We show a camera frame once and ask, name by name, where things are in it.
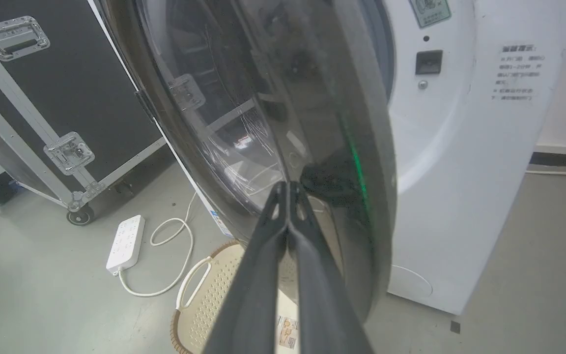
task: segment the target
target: basket handle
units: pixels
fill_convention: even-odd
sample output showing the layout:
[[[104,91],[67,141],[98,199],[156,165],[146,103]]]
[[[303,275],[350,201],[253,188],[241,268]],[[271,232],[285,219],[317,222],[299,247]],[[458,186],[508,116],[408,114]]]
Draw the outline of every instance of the basket handle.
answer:
[[[211,271],[212,260],[213,260],[213,258],[211,258],[211,256],[209,256],[207,258],[200,260],[200,262],[198,262],[193,267],[191,267],[191,269],[189,270],[189,272],[185,276],[185,279],[182,281],[182,284],[180,284],[180,289],[178,290],[178,297],[176,297],[176,309],[178,311],[182,311],[182,310],[186,309],[187,307],[189,307],[189,305],[191,305],[191,301],[194,299],[194,296],[196,296],[196,293],[198,292],[198,290],[200,290],[200,287],[202,287],[202,283],[204,283],[206,276],[209,275],[209,272]],[[198,271],[198,269],[200,269],[205,264],[207,264],[207,269],[204,272],[204,275],[200,279],[200,282],[198,283],[198,286],[196,287],[194,292],[191,293],[189,300],[187,300],[187,304],[183,305],[182,300],[183,300],[183,297],[185,295],[185,291],[187,290],[187,285],[189,284],[189,282],[191,282],[191,278],[193,278],[196,271]]]

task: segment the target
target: floor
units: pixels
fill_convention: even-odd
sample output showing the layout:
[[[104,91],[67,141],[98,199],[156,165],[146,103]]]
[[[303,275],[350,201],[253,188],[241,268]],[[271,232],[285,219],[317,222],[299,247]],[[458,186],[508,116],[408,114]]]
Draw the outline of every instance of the floor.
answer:
[[[132,198],[107,191],[94,201],[99,219],[85,227],[27,191],[0,206],[0,353],[175,352],[169,323],[177,290],[138,298],[104,266],[117,224],[141,213],[144,244],[128,283],[142,292],[170,283],[186,235],[154,248],[146,237],[182,217],[193,190],[176,164],[151,166],[137,182]],[[199,202],[191,215],[193,264],[227,237]],[[463,316],[387,295],[367,330],[378,353],[566,353],[566,177],[526,175]]]

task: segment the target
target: black baseboard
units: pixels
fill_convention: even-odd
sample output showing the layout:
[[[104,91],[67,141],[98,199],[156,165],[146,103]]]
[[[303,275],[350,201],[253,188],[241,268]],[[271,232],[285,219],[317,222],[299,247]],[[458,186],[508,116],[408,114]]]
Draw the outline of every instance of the black baseboard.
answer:
[[[531,164],[540,164],[544,166],[564,166],[566,167],[566,154],[549,154],[546,152],[534,152]]]

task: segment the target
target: white washing machine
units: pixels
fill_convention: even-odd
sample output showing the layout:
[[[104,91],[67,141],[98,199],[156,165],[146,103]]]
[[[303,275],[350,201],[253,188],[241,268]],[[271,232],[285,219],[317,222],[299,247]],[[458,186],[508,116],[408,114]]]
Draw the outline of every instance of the white washing machine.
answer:
[[[360,318],[388,280],[463,311],[552,98],[566,1],[89,3],[223,233],[249,240],[270,187],[299,180]]]

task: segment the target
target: washing machine door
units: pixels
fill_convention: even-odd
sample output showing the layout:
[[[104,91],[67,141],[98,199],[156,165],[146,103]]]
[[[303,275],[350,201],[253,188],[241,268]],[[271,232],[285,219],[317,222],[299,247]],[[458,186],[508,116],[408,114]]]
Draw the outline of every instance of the washing machine door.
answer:
[[[361,320],[387,288],[396,207],[380,4],[102,4],[151,115],[230,233],[249,241],[270,188],[300,181]],[[296,271],[283,263],[294,299]]]

